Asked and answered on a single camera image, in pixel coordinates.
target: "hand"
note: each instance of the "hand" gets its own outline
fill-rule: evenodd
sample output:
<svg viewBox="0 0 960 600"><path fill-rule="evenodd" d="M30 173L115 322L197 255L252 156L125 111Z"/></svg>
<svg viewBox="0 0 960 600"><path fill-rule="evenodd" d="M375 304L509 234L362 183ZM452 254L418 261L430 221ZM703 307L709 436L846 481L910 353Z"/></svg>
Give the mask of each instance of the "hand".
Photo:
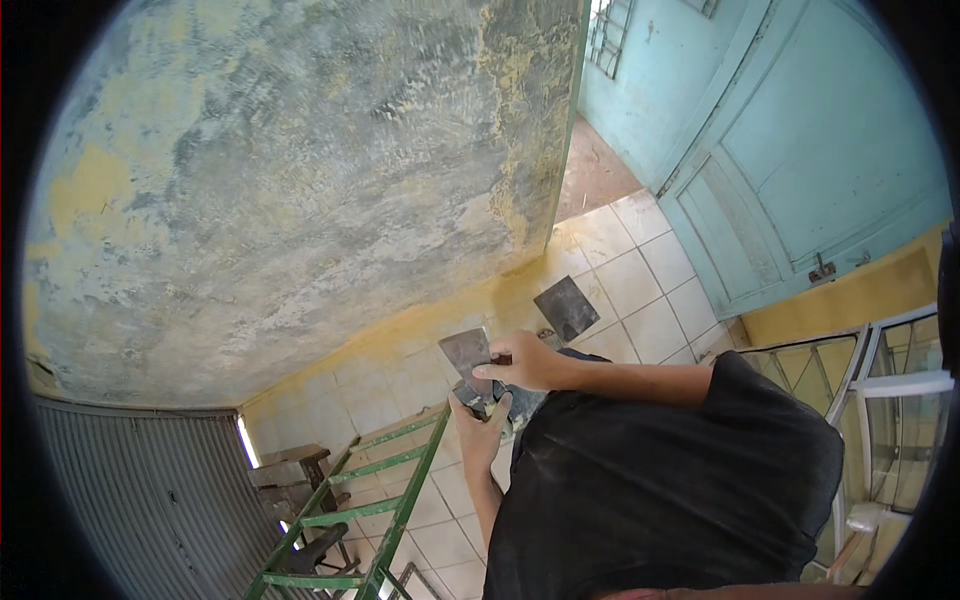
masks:
<svg viewBox="0 0 960 600"><path fill-rule="evenodd" d="M499 379L531 392L569 389L570 376L579 362L554 351L536 333L525 329L493 340L490 352L494 359L509 355L512 364L480 365L473 370L474 377Z"/></svg>
<svg viewBox="0 0 960 600"><path fill-rule="evenodd" d="M513 400L513 394L504 393L493 408L490 420L483 422L450 392L447 401L450 403L453 418L457 421L466 477L490 477L490 465L496 458L496 451L500 449L500 431L503 430L503 423L507 420Z"/></svg>

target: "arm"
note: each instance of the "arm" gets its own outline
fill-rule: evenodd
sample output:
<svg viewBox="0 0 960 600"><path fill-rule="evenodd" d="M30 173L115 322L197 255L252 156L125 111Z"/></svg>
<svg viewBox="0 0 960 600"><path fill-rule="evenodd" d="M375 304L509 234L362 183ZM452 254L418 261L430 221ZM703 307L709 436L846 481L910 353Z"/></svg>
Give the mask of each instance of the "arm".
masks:
<svg viewBox="0 0 960 600"><path fill-rule="evenodd" d="M616 365L563 356L532 331L491 342L494 358L510 365L481 365L473 374L525 390L578 390L620 400L659 402L694 408L707 397L713 367L706 365Z"/></svg>
<svg viewBox="0 0 960 600"><path fill-rule="evenodd" d="M510 413L513 402L510 392L504 394L497 402L490 420L483 422L476 419L469 408L460 403L454 394L450 394L447 401L457 421L457 432L460 434L460 450L464 456L464 477L467 479L467 488L473 508L476 509L477 519L480 521L480 533L483 535L484 545L490 549L490 536L493 533L493 522L496 513L503 502L503 492L493 481L490 467L496 453L500 449L500 431Z"/></svg>

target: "skin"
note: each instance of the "skin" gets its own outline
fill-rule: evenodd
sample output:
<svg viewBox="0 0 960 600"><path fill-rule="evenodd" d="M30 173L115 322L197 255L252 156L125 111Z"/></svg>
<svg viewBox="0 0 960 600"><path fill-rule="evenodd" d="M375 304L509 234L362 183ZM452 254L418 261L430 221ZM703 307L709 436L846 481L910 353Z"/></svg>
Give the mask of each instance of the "skin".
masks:
<svg viewBox="0 0 960 600"><path fill-rule="evenodd" d="M499 379L526 390L576 390L624 401L657 402L696 408L707 397L713 367L704 365L617 365L582 361L557 353L532 331L520 330L490 343L492 359L510 356L510 365L481 365L473 375ZM490 538L503 491L493 480L491 465L500 448L500 431L513 401L508 392L487 422L473 417L454 394L448 397L464 456L464 475L480 521L484 544ZM719 589L651 589L612 591L595 600L847 600L862 589L826 584L728 586Z"/></svg>

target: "person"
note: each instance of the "person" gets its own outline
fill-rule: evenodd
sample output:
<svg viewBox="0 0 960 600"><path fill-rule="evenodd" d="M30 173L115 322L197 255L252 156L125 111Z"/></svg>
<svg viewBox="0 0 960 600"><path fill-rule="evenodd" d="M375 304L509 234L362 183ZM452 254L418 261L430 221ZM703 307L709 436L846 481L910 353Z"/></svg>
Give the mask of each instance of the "person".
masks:
<svg viewBox="0 0 960 600"><path fill-rule="evenodd" d="M516 436L506 494L491 465L512 395L488 422L449 398L488 548L484 600L859 595L797 583L840 482L839 434L737 353L619 365L532 331L490 348L501 364L476 377L551 392Z"/></svg>

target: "reddish concrete floor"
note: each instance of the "reddish concrete floor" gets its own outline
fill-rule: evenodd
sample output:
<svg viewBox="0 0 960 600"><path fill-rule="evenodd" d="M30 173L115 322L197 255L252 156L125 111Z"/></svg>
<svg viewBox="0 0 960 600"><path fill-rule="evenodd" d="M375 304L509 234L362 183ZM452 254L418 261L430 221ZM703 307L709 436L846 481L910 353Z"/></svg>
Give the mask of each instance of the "reddish concrete floor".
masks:
<svg viewBox="0 0 960 600"><path fill-rule="evenodd" d="M619 200L643 187L580 114L573 123L556 223Z"/></svg>

